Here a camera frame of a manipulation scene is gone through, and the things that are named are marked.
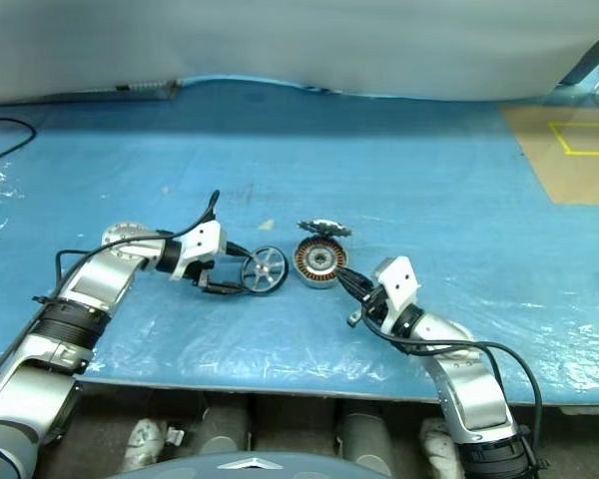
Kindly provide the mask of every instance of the concrete floor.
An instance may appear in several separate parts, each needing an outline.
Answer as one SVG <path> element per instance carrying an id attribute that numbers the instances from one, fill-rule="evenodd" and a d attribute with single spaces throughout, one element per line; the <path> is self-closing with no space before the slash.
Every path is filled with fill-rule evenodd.
<path id="1" fill-rule="evenodd" d="M 213 395 L 196 391 L 87 385 L 64 440 L 40 455 L 37 478 L 93 479 L 117 472 L 129 433 L 139 418 L 192 422 Z M 340 400 L 251 395 L 255 450 L 292 450 L 334 455 Z M 421 420 L 439 415 L 436 405 L 379 403 L 393 444 L 400 479 L 431 477 L 417 440 Z M 532 411 L 515 408 L 520 423 Z M 599 416 L 567 416 L 546 408 L 540 455 L 551 463 L 542 479 L 599 479 Z"/>

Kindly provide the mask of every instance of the table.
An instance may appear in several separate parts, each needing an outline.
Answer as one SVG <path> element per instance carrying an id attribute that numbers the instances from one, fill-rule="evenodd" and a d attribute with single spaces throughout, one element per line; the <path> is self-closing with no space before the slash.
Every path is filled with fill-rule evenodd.
<path id="1" fill-rule="evenodd" d="M 50 292 L 57 249 L 91 248 L 121 221 L 176 231 L 217 188 L 229 240 L 290 256 L 297 221 L 339 221 L 353 229 L 341 241 L 353 268 L 410 256 L 420 306 L 516 349 L 547 402 L 599 403 L 599 207 L 553 205 L 495 104 L 216 81 L 173 102 L 0 115 L 39 130 L 0 163 L 0 351 L 36 310 L 29 298 Z M 21 135 L 0 126 L 0 149 Z M 214 278 L 239 265 L 223 260 Z M 141 273 L 86 378 L 433 399 L 416 358 L 346 325 L 354 309 L 340 287 L 310 289 L 294 271 L 264 297 Z M 502 368 L 509 399 L 530 401 L 521 369 Z"/>

